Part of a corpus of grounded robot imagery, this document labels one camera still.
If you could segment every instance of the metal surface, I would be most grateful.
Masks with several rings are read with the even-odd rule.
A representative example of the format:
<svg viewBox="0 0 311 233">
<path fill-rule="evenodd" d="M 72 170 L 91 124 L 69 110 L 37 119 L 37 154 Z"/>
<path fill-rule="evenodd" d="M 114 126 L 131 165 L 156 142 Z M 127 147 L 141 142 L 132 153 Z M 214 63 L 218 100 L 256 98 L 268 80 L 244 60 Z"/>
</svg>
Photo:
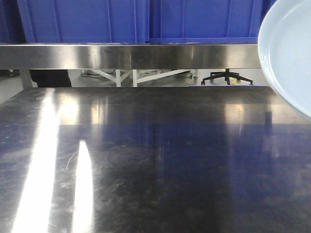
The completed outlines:
<svg viewBox="0 0 311 233">
<path fill-rule="evenodd" d="M 33 87 L 33 83 L 31 80 L 30 72 L 28 69 L 20 69 L 21 82 L 23 85 L 23 89 L 27 90 Z"/>
<path fill-rule="evenodd" d="M 270 88 L 32 88 L 0 114 L 1 233 L 311 232 L 311 125 Z"/>
<path fill-rule="evenodd" d="M 0 69 L 260 68 L 257 45 L 0 45 Z"/>
</svg>

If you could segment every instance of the blue storage bin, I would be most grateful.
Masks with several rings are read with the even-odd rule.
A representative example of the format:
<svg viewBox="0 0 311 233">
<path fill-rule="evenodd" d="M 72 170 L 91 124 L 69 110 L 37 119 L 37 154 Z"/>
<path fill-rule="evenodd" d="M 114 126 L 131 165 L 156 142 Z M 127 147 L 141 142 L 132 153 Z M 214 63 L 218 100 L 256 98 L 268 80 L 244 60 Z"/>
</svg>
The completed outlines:
<svg viewBox="0 0 311 233">
<path fill-rule="evenodd" d="M 273 4 L 276 2 L 276 0 L 263 0 L 263 6 L 262 6 L 262 19 L 266 16 L 270 8 L 273 6 Z"/>
<path fill-rule="evenodd" d="M 151 0 L 150 42 L 257 43 L 263 0 Z"/>
<path fill-rule="evenodd" d="M 17 0 L 29 43 L 145 43 L 149 0 Z"/>
<path fill-rule="evenodd" d="M 16 0 L 0 0 L 0 43 L 25 42 Z"/>
</svg>

